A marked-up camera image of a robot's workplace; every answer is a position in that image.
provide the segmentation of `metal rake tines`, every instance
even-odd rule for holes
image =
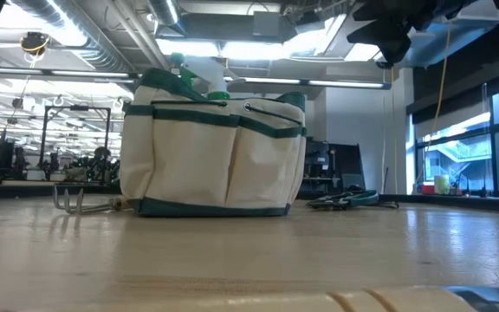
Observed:
[[[108,203],[103,205],[89,205],[82,206],[82,201],[84,200],[84,189],[80,189],[78,196],[76,197],[76,207],[71,208],[70,206],[70,196],[68,195],[68,189],[65,189],[64,193],[64,206],[59,203],[59,195],[57,193],[57,187],[54,186],[53,189],[53,202],[55,208],[66,211],[69,214],[85,214],[90,212],[102,212],[102,211],[118,211],[120,210],[119,201],[110,200]]]

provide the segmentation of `black equipment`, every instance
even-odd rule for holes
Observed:
[[[355,30],[347,40],[351,43],[374,44],[386,59],[384,67],[404,59],[411,46],[407,33],[427,29],[439,16],[451,19],[477,0],[368,0],[353,13],[356,21],[374,21]],[[499,0],[494,0],[499,9]]]

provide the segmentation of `ceiling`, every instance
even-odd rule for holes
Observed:
[[[11,0],[13,3],[20,3],[21,1],[23,0]],[[155,36],[159,37],[159,35],[154,33],[154,22],[151,18],[148,18],[150,10],[148,9],[147,1],[124,1],[130,10],[132,10],[133,14],[135,14],[138,23],[141,24],[143,32],[150,36],[152,40]],[[481,0],[480,2],[484,3],[486,1],[491,2],[491,0]],[[97,43],[95,44],[108,44],[107,47],[111,47],[111,54],[113,57],[119,58],[122,63],[126,64],[125,66],[130,68],[128,71],[141,73],[145,69],[154,66],[154,55],[151,54],[151,51],[150,55],[148,55],[146,51],[140,47],[139,41],[136,42],[133,40],[132,32],[126,31],[125,25],[121,24],[119,17],[113,10],[107,9],[109,4],[108,1],[76,0],[75,3],[77,4],[77,6],[74,7],[77,14],[76,17],[84,16],[84,23],[93,25],[97,32],[95,36],[95,41]],[[259,58],[267,57],[260,56],[264,49],[264,47],[260,47],[251,50],[250,53],[246,53],[246,56],[239,57],[239,59],[236,57],[230,58],[230,69],[235,74],[242,77],[389,82],[386,80],[386,72],[378,68],[373,62],[373,57],[378,54],[378,50],[376,52],[373,51],[372,55],[368,56],[365,60],[362,60],[367,62],[344,62],[344,58],[348,58],[350,51],[355,48],[353,44],[346,40],[347,34],[364,25],[364,23],[358,23],[352,19],[351,12],[355,8],[350,5],[349,1],[279,0],[252,3],[239,0],[182,0],[179,1],[178,4],[184,13],[190,13],[192,15],[236,15],[239,16],[238,19],[240,20],[246,18],[247,15],[253,15],[255,12],[269,11],[290,15],[302,9],[309,10],[310,8],[312,10],[323,8],[324,11],[322,12],[325,15],[325,20],[327,20],[328,17],[328,21],[330,22],[324,30],[317,30],[315,32],[315,34],[318,34],[318,37],[309,36],[308,33],[307,36],[297,36],[289,41],[292,43],[291,49],[307,52],[298,52],[292,57],[287,56],[263,60]],[[340,14],[345,15],[338,20],[341,24],[336,28],[334,25],[337,22],[335,21],[337,16],[341,16]],[[478,23],[477,25],[467,24],[467,18],[478,20],[478,15],[479,14],[463,15],[458,24],[465,25],[464,27],[466,29],[471,29],[471,31],[474,30],[483,33],[488,31],[498,22],[498,19],[496,18],[490,20],[491,23]],[[76,17],[74,21],[70,23],[77,23],[81,20],[80,17]],[[412,41],[414,44],[416,42],[420,43],[420,47],[418,46],[419,43],[417,43],[414,55],[422,55],[423,52],[420,52],[421,49],[429,51],[435,50],[430,44],[438,46],[438,39],[441,37],[445,38],[444,23],[444,21],[434,23],[437,30],[432,33],[427,32],[425,33],[426,35],[422,36],[414,36],[412,34]],[[218,26],[213,25],[211,27],[210,24],[202,25],[202,28],[205,29],[206,27],[209,27],[212,32],[213,27],[216,28]],[[229,26],[221,25],[220,27],[227,28]],[[48,27],[48,24],[41,18],[34,17],[32,14],[24,11],[23,7],[18,7],[14,4],[5,5],[0,15],[0,67],[29,68],[33,66],[32,56],[26,55],[19,45],[20,39],[29,31],[49,33],[53,37],[49,42],[46,52],[43,54],[43,58],[35,63],[36,68],[94,70],[93,63],[87,61],[87,57],[82,56],[82,53],[86,53],[86,51],[83,50],[85,47],[72,48],[70,47],[70,44],[65,46],[64,44],[68,43],[69,39],[67,39],[67,41],[61,39],[63,36],[58,36],[58,34],[52,32],[52,29]],[[467,31],[463,31],[459,34],[461,34],[460,37],[463,38],[464,36],[467,37],[466,35],[468,33]],[[218,40],[199,41],[212,44],[217,47],[219,53],[225,52],[228,46],[228,42]],[[169,42],[172,43],[171,48],[169,48],[165,46],[167,42],[161,40],[156,41],[156,43],[160,43],[159,47],[163,53],[170,52],[168,51],[170,49],[180,49],[182,46],[181,42],[182,41],[171,41]],[[467,44],[467,42],[463,43],[462,40],[460,43],[456,43],[454,49],[459,49],[460,46],[463,46],[464,44]],[[308,53],[308,45],[311,47],[311,54]],[[287,46],[289,45],[285,43],[282,47],[285,48]],[[325,52],[314,55],[313,50],[317,50],[319,46],[324,46]],[[192,49],[190,51],[190,49],[188,49],[187,51],[183,50],[181,52],[190,54],[195,53],[194,51],[198,50]],[[429,56],[433,62],[439,57],[439,55],[435,54]],[[407,59],[406,61],[411,65],[414,62],[412,58]],[[110,146],[112,147],[112,153],[118,153],[120,148],[119,133],[122,127],[122,112],[120,106],[122,101],[128,101],[133,98],[130,91],[132,90],[132,86],[120,85],[113,82],[94,82],[93,80],[75,81],[75,79],[66,79],[66,81],[64,81],[65,79],[63,79],[59,81],[60,79],[58,78],[48,78],[44,76],[32,76],[27,83],[24,78],[25,77],[21,75],[9,77],[0,75],[0,133],[4,127],[7,127],[8,136],[16,138],[25,146],[29,146],[29,150],[32,153],[39,153],[36,151],[36,148],[39,148],[41,140],[42,128],[40,120],[44,113],[43,106],[53,104],[55,101],[60,103],[61,100],[63,100],[64,104],[62,105],[79,104],[91,108],[108,107],[112,109],[111,119],[113,120],[111,123]],[[312,100],[318,95],[321,88],[244,83],[232,86],[230,91],[259,95],[300,91],[305,93],[308,98]],[[30,110],[16,110],[11,106],[12,99],[21,96],[21,94],[25,95],[25,103],[29,103]],[[16,118],[16,124],[8,126],[8,118],[11,115]],[[87,112],[61,111],[60,114],[57,114],[48,124],[48,129],[52,131],[48,134],[48,137],[50,140],[55,141],[55,144],[49,146],[49,150],[51,151],[51,147],[55,149],[60,147],[61,151],[69,150],[69,153],[75,153],[75,151],[95,149],[96,146],[101,144],[101,133],[104,132],[105,129],[103,117],[105,116],[102,116],[101,112],[95,110]],[[72,132],[79,133],[79,137],[67,137],[67,134]]]

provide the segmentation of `garden tool bag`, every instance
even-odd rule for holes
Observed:
[[[147,70],[126,108],[120,188],[142,216],[288,213],[305,158],[305,98],[210,101]]]

